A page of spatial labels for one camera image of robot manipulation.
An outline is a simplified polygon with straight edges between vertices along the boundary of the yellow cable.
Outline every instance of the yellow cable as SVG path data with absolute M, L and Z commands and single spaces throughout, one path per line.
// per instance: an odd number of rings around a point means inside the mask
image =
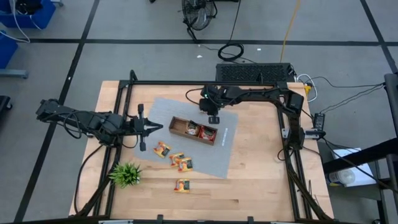
M 280 53 L 280 60 L 279 60 L 279 63 L 282 63 L 282 59 L 283 59 L 283 57 L 284 57 L 285 44 L 286 44 L 287 36 L 289 36 L 290 29 L 291 29 L 292 26 L 293 26 L 293 21 L 294 21 L 294 19 L 295 19 L 295 17 L 296 17 L 297 11 L 298 11 L 299 8 L 300 8 L 300 3 L 301 3 L 300 0 L 297 0 L 297 1 L 296 1 L 296 7 L 294 8 L 293 16 L 292 16 L 292 18 L 291 18 L 291 20 L 290 20 L 289 28 L 287 28 L 287 31 L 286 31 L 286 35 L 285 35 L 285 39 L 284 39 L 284 44 L 283 44 L 283 46 L 282 46 L 282 52 Z

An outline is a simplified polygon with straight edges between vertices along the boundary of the gray mat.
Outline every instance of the gray mat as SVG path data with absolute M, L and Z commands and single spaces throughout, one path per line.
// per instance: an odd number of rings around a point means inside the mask
M 170 133 L 169 124 L 173 116 L 216 128 L 218 134 L 214 146 Z M 141 159 L 169 164 L 169 155 L 183 152 L 185 157 L 192 158 L 194 171 L 226 178 L 236 125 L 238 124 L 238 115 L 220 111 L 219 117 L 220 124 L 208 124 L 208 115 L 201 113 L 197 105 L 156 98 L 148 118 L 150 121 L 163 124 L 164 127 L 151 133 L 146 139 L 147 150 L 145 152 L 140 152 L 139 147 L 136 147 L 134 154 Z M 172 148 L 164 159 L 155 154 L 153 150 L 159 141 L 163 141 Z

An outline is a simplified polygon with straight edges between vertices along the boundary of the white label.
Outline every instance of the white label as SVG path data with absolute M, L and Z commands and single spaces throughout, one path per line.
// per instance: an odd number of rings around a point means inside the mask
M 225 129 L 224 137 L 223 137 L 223 143 L 221 144 L 221 146 L 224 146 L 224 145 L 225 145 L 225 139 L 226 139 L 226 133 L 227 133 L 227 132 L 228 132 L 228 128 Z

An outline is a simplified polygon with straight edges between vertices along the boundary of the open cardboard box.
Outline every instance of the open cardboard box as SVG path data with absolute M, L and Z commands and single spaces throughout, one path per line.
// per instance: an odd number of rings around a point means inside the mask
M 195 140 L 195 141 L 203 142 L 205 144 L 209 144 L 212 146 L 214 145 L 214 141 L 216 140 L 216 137 L 217 137 L 217 129 L 216 128 L 212 128 L 212 127 L 209 127 L 209 126 L 206 126 L 203 124 L 196 123 L 199 126 L 203 126 L 206 129 L 210 129 L 210 130 L 214 131 L 214 138 L 212 140 L 203 139 L 203 138 L 199 137 L 200 133 L 198 133 L 196 136 L 186 133 L 187 126 L 188 126 L 189 122 L 190 122 L 189 120 L 178 118 L 178 117 L 174 116 L 172 118 L 172 121 L 170 122 L 169 131 L 171 133 L 178 134 L 179 136 L 183 136 L 183 137 Z

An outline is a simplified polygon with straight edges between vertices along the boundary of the blue bin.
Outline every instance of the blue bin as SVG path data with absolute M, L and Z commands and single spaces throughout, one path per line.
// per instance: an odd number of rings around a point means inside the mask
M 9 12 L 9 4 L 4 4 L 4 1 L 9 2 L 9 0 L 0 0 L 0 11 Z M 16 14 L 17 21 L 20 28 L 34 28 L 37 29 L 35 24 L 40 28 L 44 29 L 50 22 L 52 15 L 55 12 L 55 6 L 51 0 L 41 0 L 43 5 L 42 9 L 36 11 L 33 15 L 21 15 Z M 16 28 L 17 24 L 14 20 L 14 15 L 10 14 L 0 14 L 0 22 L 3 23 L 8 28 Z
M 17 50 L 18 45 L 15 40 L 12 40 L 2 34 L 0 34 L 0 69 L 6 68 L 12 55 Z

